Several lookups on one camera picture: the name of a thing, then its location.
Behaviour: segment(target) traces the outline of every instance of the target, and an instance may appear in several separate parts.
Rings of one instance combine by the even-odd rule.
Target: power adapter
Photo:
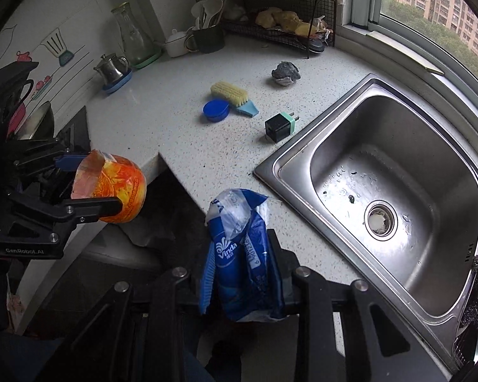
[[[265,121],[265,134],[275,143],[279,142],[294,133],[298,119],[299,116],[294,117],[294,112],[278,113],[276,116]]]

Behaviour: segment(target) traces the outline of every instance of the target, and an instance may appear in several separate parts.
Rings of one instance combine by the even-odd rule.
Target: blue dish
[[[103,85],[103,90],[109,95],[110,93],[119,90],[122,86],[128,83],[128,81],[131,80],[132,76],[133,70],[129,69],[128,73],[124,75],[122,79],[120,79],[118,82]]]
[[[227,101],[214,99],[204,106],[204,115],[210,122],[219,122],[228,116],[230,105]]]

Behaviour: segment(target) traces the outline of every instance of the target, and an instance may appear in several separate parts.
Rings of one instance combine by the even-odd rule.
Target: blue tissue package
[[[267,197],[228,189],[210,204],[206,222],[213,238],[205,265],[200,311],[210,303],[213,283],[220,303],[234,321],[284,317],[281,280],[267,235]]]

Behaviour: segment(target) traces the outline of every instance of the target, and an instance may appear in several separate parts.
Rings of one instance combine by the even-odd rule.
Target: sink rim
[[[362,254],[359,248],[362,247],[365,250],[366,248],[327,210],[316,196],[315,190],[316,200],[313,200],[309,193],[301,195],[300,191],[296,191],[287,184],[280,174],[280,171],[288,168],[286,165],[297,157],[297,165],[304,164],[308,169],[306,170],[305,168],[304,171],[305,176],[308,177],[305,183],[313,188],[309,174],[309,165],[319,145],[349,117],[363,100],[371,96],[383,96],[386,94],[408,108],[440,136],[464,162],[478,186],[478,156],[459,131],[418,95],[397,83],[379,78],[373,74],[367,75],[288,143],[271,154],[255,168],[254,173],[294,207],[364,277],[369,279],[412,327],[422,335],[450,369],[456,369],[456,364],[452,359],[453,342],[459,324],[459,317],[463,312],[472,287],[473,272],[469,271],[464,286],[450,309],[439,316],[430,315],[372,254],[369,256]],[[330,222],[328,218],[334,219],[335,223]],[[478,255],[478,240],[474,254]],[[393,285],[393,280],[388,282],[385,277],[391,277],[398,285]]]

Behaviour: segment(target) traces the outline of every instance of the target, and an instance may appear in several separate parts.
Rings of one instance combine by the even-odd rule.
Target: scrub brush
[[[244,113],[250,117],[253,117],[258,113],[253,102],[248,100],[248,92],[231,83],[215,83],[210,87],[210,92],[213,96],[225,99],[228,103],[235,106],[239,113]]]

